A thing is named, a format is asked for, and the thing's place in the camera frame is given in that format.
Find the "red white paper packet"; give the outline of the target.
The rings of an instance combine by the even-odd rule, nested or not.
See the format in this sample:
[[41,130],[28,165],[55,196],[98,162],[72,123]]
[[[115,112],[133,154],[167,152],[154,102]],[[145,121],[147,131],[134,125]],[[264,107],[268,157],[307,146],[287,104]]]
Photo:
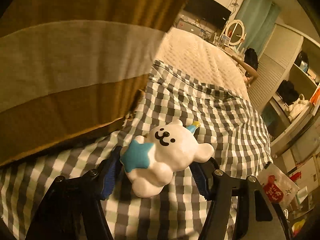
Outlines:
[[257,179],[270,202],[279,204],[282,210],[289,206],[299,191],[299,187],[270,161],[259,172]]

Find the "black backpack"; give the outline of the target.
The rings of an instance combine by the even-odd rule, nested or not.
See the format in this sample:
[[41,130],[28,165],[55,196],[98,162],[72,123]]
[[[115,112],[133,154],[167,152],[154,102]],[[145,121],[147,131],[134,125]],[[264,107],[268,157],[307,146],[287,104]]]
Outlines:
[[258,69],[258,56],[253,48],[248,48],[245,51],[244,62],[251,66],[254,70]]

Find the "black wall television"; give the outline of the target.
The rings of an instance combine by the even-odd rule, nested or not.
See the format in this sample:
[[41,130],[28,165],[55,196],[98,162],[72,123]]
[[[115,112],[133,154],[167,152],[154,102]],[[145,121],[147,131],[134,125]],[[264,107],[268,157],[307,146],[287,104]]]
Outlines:
[[222,30],[228,21],[231,11],[215,0],[189,0],[184,11],[187,11],[201,20]]

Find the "brown cardboard box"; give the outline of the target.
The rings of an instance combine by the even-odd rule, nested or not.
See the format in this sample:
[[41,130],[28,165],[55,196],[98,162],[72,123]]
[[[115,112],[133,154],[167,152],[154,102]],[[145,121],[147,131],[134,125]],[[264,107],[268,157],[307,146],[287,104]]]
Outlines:
[[116,129],[187,0],[1,0],[1,164]]

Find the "white oval vanity mirror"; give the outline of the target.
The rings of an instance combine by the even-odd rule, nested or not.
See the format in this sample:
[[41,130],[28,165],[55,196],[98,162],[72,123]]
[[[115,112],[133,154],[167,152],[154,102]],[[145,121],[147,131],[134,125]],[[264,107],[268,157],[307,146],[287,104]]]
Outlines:
[[241,20],[232,20],[222,31],[221,38],[225,46],[238,46],[246,37],[245,26]]

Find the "wooden chair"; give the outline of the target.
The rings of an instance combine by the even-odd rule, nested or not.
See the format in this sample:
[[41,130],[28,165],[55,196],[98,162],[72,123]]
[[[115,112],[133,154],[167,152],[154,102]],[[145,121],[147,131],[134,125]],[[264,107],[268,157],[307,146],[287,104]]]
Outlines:
[[242,66],[242,68],[244,68],[245,71],[247,71],[249,73],[250,77],[247,78],[247,81],[246,81],[247,85],[250,85],[259,77],[258,72],[253,67],[251,67],[249,64],[245,63],[244,61],[240,60],[239,58],[237,58],[234,55],[232,55],[231,58],[234,61],[236,61],[237,64]]

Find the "orange hanging cloth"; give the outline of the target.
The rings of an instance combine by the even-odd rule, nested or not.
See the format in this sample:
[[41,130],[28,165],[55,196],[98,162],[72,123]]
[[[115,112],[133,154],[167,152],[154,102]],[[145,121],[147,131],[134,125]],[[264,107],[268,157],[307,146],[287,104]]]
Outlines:
[[317,89],[315,90],[315,92],[313,93],[312,97],[309,100],[309,102],[314,106],[316,105],[317,99],[319,97],[319,91],[320,91],[320,84],[317,86]]

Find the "grey mini fridge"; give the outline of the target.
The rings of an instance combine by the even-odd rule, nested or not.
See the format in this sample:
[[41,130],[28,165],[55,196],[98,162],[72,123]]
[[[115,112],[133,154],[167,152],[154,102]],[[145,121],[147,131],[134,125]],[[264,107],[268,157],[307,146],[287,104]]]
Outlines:
[[178,22],[176,24],[176,28],[181,29],[183,31],[187,31],[189,33],[193,33],[199,37],[205,37],[205,35],[206,35],[206,32],[203,29],[201,29],[197,25],[192,24],[188,21],[185,21],[181,18],[178,20]]

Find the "cream quilted bed cover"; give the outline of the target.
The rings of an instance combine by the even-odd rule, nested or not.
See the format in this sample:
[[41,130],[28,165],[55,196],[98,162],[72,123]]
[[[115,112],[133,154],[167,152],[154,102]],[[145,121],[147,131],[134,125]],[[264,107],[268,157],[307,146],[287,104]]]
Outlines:
[[220,86],[249,100],[243,74],[236,63],[220,48],[192,33],[172,28],[163,38],[156,59],[201,83]]

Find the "white bear star toy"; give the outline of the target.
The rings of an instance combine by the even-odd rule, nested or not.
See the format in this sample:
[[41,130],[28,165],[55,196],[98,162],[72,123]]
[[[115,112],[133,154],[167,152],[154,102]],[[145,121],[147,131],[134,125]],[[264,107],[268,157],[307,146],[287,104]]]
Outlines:
[[209,143],[194,137],[199,122],[184,127],[176,119],[153,128],[145,137],[136,136],[120,152],[120,162],[137,197],[158,195],[175,172],[185,170],[192,162],[205,163],[214,153]]

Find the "white open wardrobe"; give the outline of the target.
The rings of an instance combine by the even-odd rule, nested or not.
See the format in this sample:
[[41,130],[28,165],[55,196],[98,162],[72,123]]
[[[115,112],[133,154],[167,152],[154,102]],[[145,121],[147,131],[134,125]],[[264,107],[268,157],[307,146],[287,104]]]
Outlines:
[[291,150],[301,161],[319,146],[319,43],[292,27],[276,24],[258,56],[258,79],[248,90],[263,117],[278,157]]

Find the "light teal window curtain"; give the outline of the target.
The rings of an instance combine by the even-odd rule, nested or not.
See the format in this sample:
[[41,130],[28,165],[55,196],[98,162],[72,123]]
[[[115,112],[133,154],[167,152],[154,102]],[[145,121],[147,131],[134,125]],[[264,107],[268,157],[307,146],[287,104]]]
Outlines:
[[244,0],[235,17],[243,22],[246,31],[246,38],[240,47],[252,48],[260,55],[280,11],[273,0]]

